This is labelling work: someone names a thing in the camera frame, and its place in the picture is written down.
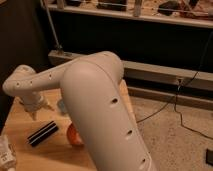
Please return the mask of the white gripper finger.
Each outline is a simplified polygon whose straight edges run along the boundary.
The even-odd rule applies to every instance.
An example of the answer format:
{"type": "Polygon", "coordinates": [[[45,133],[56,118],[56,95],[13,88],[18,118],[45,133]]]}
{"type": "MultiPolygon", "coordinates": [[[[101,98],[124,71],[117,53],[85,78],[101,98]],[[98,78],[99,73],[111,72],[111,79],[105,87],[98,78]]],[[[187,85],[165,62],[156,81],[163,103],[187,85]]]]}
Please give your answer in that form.
{"type": "Polygon", "coordinates": [[[37,120],[37,111],[31,112],[30,116],[31,116],[31,118],[32,118],[33,121],[36,121],[37,120]]]}
{"type": "Polygon", "coordinates": [[[54,111],[54,108],[49,104],[46,104],[44,108],[47,109],[47,110],[54,111]]]}

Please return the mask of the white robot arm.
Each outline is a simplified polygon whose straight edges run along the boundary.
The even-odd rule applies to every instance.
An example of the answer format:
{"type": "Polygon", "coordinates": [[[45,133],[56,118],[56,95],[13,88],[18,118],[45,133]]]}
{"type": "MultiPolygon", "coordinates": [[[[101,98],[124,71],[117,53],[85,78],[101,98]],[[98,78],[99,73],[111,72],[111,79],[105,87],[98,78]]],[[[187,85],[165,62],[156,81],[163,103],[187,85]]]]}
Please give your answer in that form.
{"type": "Polygon", "coordinates": [[[44,101],[40,92],[58,88],[97,171],[157,171],[120,94],[123,74],[121,59],[103,51],[40,73],[20,65],[2,89],[19,97],[27,110],[36,110],[44,101]]]}

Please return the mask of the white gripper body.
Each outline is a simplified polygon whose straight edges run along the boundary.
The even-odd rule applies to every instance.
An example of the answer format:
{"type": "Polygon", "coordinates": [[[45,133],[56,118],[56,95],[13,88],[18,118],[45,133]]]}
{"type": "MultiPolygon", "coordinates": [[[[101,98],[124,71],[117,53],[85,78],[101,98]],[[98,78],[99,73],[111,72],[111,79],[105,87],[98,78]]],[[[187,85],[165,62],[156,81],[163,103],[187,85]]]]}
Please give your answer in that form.
{"type": "Polygon", "coordinates": [[[30,92],[29,94],[24,94],[20,97],[24,109],[27,112],[34,112],[39,110],[46,104],[45,97],[38,92],[30,92]]]}

